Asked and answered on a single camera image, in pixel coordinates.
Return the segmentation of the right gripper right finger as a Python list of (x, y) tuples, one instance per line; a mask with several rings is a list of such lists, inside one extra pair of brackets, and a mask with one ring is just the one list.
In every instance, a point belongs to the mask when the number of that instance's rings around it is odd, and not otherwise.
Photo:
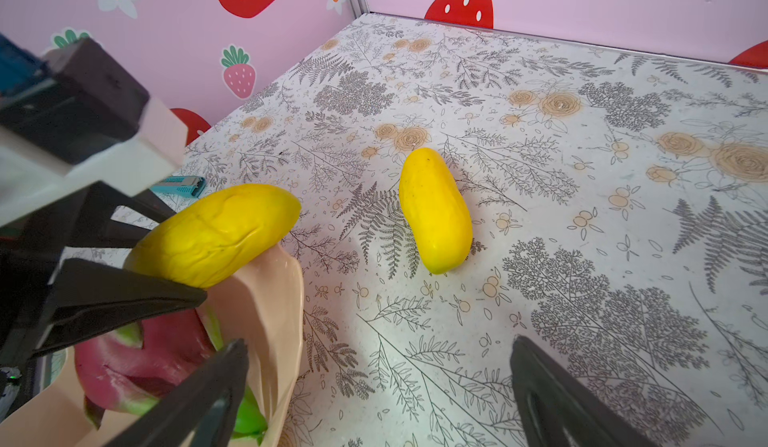
[(525, 336), (510, 358), (512, 388), (530, 446), (651, 446), (549, 354)]

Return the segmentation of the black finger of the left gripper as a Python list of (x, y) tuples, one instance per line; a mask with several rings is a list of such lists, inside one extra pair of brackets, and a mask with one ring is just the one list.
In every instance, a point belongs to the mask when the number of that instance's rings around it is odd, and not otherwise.
[(199, 288), (68, 259), (43, 304), (32, 354), (46, 355), (133, 322), (196, 308), (206, 299)]

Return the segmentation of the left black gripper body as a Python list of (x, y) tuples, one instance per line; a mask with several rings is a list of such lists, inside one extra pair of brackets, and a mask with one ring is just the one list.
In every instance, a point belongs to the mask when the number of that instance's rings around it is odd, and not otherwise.
[(66, 260), (67, 247), (131, 248), (147, 230), (113, 220), (128, 207), (162, 222), (173, 210), (146, 190), (134, 197), (98, 182), (30, 214), (19, 236), (1, 242), (1, 364), (21, 367), (34, 356), (42, 307)]

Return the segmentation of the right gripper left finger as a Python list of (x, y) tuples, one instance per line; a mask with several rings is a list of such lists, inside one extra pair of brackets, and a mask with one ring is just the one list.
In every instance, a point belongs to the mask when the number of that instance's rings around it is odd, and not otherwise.
[(245, 341), (236, 339), (206, 361), (110, 446), (226, 446), (244, 395), (249, 368)]

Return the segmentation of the pink dragon fruit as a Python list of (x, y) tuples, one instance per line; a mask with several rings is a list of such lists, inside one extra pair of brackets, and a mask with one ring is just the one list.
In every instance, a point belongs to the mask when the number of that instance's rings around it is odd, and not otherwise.
[(145, 319), (74, 346), (84, 414), (99, 429), (107, 411), (142, 416), (224, 347), (207, 307)]

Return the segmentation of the yellow fake fruit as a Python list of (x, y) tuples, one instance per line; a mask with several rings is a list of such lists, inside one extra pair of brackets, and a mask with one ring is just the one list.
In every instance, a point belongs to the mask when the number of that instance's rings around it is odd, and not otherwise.
[(131, 250), (124, 268), (208, 289), (275, 246), (300, 212), (300, 201), (282, 188), (230, 187), (160, 223)]
[(472, 219), (441, 155), (420, 148), (407, 157), (399, 182), (401, 210), (426, 269), (441, 275), (469, 256)]

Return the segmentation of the pink scalloped fruit bowl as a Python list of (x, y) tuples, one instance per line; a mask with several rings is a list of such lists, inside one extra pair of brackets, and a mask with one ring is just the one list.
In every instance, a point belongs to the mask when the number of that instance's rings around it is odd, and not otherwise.
[[(275, 246), (210, 288), (203, 310), (219, 320), (227, 341), (248, 349), (247, 384), (267, 419), (263, 445), (279, 443), (303, 351), (304, 282), (299, 262)], [(96, 428), (84, 411), (74, 350), (68, 348), (56, 380), (1, 424), (4, 446), (102, 446), (135, 422), (106, 412)]]

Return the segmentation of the teal utility knife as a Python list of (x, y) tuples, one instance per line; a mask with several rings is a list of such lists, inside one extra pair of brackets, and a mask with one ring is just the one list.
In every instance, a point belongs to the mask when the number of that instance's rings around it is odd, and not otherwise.
[(153, 185), (150, 191), (155, 194), (197, 199), (206, 185), (206, 180), (200, 176), (171, 176)]

